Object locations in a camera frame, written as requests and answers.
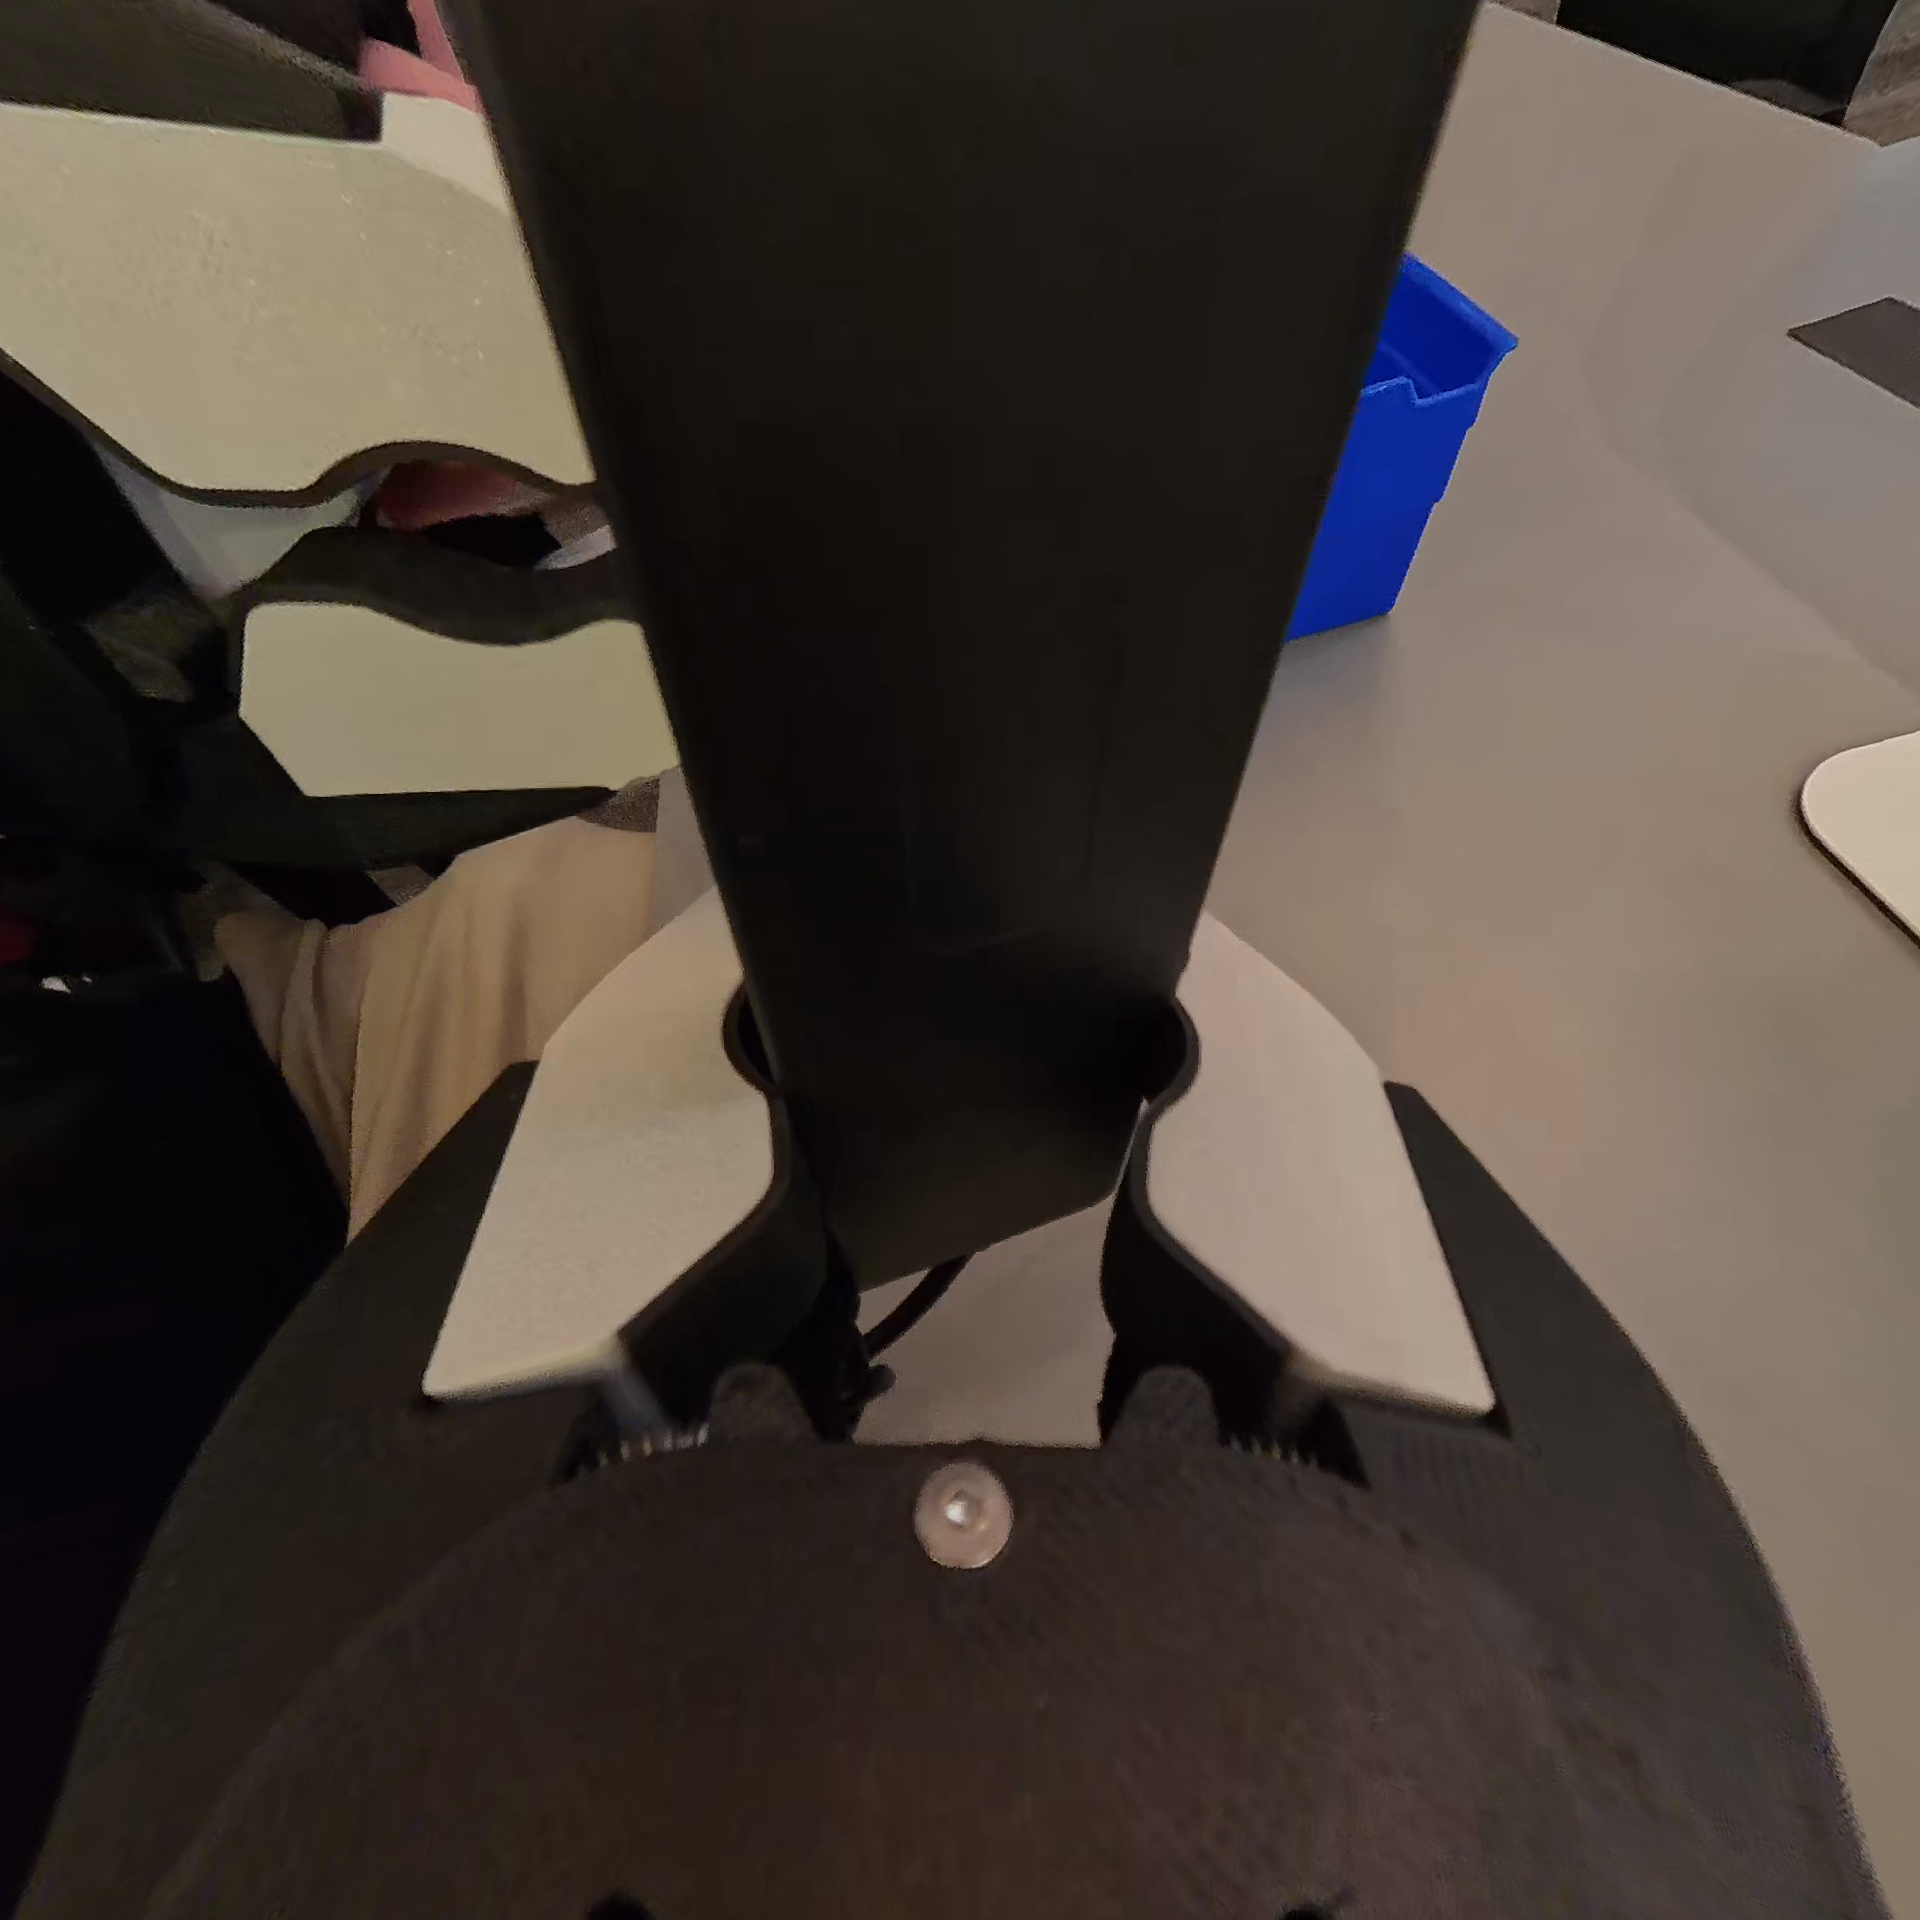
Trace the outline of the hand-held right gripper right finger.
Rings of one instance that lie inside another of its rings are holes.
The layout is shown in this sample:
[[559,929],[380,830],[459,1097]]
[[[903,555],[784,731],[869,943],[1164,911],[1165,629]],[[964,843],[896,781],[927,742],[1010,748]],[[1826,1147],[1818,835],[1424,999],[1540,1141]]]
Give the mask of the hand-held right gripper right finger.
[[1496,1390],[1368,1051],[1205,914],[1171,1004],[1172,1075],[1112,1197],[1099,1298],[1125,1373],[1176,1365],[1224,1426],[1330,1396],[1446,1420]]

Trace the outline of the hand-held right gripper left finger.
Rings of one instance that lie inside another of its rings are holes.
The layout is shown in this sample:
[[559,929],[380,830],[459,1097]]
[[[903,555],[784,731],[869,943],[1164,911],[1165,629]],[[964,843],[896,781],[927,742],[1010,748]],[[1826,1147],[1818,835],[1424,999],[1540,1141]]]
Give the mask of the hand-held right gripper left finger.
[[802,1327],[826,1219],[741,988],[709,890],[543,1047],[423,1370],[431,1401],[589,1383],[630,1423],[680,1428]]

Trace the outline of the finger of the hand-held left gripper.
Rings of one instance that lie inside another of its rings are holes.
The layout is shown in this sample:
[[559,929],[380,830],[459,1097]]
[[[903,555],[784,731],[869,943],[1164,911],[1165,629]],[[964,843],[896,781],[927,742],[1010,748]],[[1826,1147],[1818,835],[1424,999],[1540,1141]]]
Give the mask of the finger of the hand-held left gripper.
[[591,460],[487,122],[380,140],[5,106],[5,372],[180,495],[315,500],[470,454]]
[[565,567],[315,532],[231,614],[238,711],[309,798],[614,790],[680,764],[607,532]]

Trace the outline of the black device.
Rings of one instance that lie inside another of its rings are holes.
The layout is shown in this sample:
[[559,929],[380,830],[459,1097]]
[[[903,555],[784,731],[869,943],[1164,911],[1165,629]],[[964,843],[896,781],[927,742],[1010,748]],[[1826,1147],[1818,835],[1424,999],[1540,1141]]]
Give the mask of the black device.
[[864,1284],[1103,1197],[1477,5],[448,5]]

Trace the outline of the person's leg in beige pants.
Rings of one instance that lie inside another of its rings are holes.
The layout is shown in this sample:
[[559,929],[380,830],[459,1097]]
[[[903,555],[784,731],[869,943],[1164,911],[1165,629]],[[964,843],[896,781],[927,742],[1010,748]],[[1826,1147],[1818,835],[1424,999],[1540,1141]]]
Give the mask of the person's leg in beige pants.
[[512,1066],[710,884],[680,767],[459,854],[407,903],[327,929],[220,911],[212,951],[358,1234]]

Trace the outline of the person's black-clothed torso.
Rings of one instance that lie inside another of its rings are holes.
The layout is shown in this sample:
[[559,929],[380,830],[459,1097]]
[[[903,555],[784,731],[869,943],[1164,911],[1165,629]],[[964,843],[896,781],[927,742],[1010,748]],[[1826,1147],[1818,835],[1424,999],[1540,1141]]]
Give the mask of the person's black-clothed torso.
[[344,1202],[228,979],[8,979],[3,1057],[12,1913],[159,1511]]

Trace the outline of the white pad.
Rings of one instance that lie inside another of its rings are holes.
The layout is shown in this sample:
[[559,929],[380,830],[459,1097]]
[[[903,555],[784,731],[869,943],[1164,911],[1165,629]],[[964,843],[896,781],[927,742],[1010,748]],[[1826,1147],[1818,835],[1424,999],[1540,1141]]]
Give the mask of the white pad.
[[1802,783],[1813,845],[1898,929],[1917,939],[1917,734],[1824,759]]

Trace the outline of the blue plastic bin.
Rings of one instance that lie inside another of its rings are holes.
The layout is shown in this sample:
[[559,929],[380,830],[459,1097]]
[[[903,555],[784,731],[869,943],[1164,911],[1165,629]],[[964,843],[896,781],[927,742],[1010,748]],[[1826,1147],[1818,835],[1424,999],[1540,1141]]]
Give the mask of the blue plastic bin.
[[1517,339],[1403,253],[1287,639],[1387,614]]

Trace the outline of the dark square mat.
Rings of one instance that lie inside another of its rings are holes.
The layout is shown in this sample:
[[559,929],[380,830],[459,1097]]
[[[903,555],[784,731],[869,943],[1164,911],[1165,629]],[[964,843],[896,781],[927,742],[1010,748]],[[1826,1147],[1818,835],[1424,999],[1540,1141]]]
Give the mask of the dark square mat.
[[1790,327],[1787,339],[1848,371],[1904,404],[1917,407],[1917,306],[1880,297]]

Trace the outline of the black office chair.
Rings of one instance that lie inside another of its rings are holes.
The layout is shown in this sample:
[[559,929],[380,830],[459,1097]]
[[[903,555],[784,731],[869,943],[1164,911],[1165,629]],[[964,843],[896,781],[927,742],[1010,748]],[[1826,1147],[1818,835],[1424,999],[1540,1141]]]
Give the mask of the black office chair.
[[1562,29],[1840,126],[1894,3],[1558,3]]

